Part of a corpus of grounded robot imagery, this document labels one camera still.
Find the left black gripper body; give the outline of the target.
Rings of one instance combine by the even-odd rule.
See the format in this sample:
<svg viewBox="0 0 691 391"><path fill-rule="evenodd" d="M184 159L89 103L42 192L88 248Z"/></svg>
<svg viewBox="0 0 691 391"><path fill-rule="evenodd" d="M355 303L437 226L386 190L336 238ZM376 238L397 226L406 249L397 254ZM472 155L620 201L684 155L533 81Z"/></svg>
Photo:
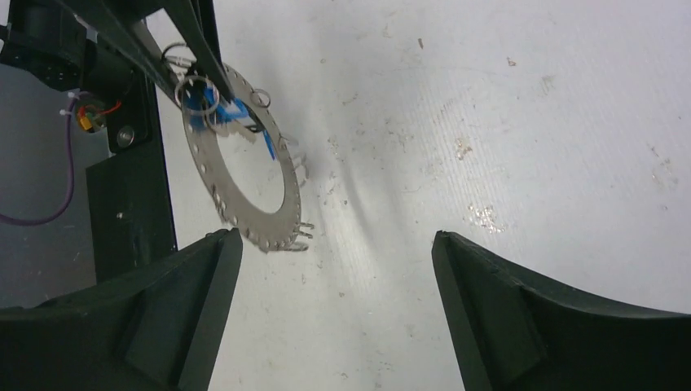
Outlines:
<svg viewBox="0 0 691 391"><path fill-rule="evenodd" d="M53 1L10 1L1 26L1 64L34 75L57 91L120 98L135 84L133 66Z"/></svg>

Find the metal perforated ring disc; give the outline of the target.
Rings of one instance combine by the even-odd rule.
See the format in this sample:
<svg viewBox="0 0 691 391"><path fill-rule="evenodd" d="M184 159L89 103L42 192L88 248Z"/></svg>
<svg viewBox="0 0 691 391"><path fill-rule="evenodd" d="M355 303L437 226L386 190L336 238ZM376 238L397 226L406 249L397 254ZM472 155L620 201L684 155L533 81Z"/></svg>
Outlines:
<svg viewBox="0 0 691 391"><path fill-rule="evenodd" d="M276 160L271 159L261 135L251 143L238 134L222 137L208 130L195 131L190 116L182 112L180 94L191 94L199 86L218 89L196 68L186 44L168 45L163 57L178 77L175 103L181 110L184 134L220 220L238 229L264 253L306 251L313 229L301 216L301 188L308 177L306 154L294 138L279 129L269 110L269 94L225 66L235 98L247 103L267 128Z"/></svg>

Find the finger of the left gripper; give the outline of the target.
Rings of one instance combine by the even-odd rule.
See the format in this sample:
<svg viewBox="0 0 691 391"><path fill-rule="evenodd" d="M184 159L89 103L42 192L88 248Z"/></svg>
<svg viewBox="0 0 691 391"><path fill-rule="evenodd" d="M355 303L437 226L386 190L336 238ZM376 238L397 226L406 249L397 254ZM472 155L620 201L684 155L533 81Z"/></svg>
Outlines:
<svg viewBox="0 0 691 391"><path fill-rule="evenodd" d="M235 98L221 58L217 19L212 0L163 1L163 8L196 57L196 68L228 102Z"/></svg>
<svg viewBox="0 0 691 391"><path fill-rule="evenodd" d="M164 61L162 50L145 19L164 10L177 23L187 11L185 1L63 0L59 5L88 24L154 82L170 100L175 100L178 77Z"/></svg>

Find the blue head key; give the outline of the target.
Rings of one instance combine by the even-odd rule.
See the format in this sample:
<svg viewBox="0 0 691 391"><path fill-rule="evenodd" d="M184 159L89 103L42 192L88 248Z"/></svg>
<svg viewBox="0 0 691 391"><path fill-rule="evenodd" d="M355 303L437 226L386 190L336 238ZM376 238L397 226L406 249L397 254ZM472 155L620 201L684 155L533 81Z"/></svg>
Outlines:
<svg viewBox="0 0 691 391"><path fill-rule="evenodd" d="M182 112L190 116L189 123L195 131L208 130L222 137L238 134L251 143L261 135L271 159L276 160L275 147L267 128L241 99L235 98L228 103L212 86L199 86L193 93L181 93L180 97Z"/></svg>

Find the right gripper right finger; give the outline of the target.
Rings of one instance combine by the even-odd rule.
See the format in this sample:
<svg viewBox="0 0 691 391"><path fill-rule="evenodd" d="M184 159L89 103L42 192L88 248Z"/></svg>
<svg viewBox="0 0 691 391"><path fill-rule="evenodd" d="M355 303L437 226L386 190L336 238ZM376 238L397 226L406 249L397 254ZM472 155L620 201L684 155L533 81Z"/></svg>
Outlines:
<svg viewBox="0 0 691 391"><path fill-rule="evenodd" d="M465 389L689 389L687 314L585 292L454 232L431 256Z"/></svg>

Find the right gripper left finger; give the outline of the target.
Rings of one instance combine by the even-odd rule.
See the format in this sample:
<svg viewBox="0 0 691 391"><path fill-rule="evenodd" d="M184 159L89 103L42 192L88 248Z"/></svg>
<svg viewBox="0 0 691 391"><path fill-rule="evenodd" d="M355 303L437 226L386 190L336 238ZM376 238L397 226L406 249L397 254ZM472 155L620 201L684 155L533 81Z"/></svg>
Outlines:
<svg viewBox="0 0 691 391"><path fill-rule="evenodd" d="M220 230L33 308L1 312L4 390L206 390L243 240Z"/></svg>

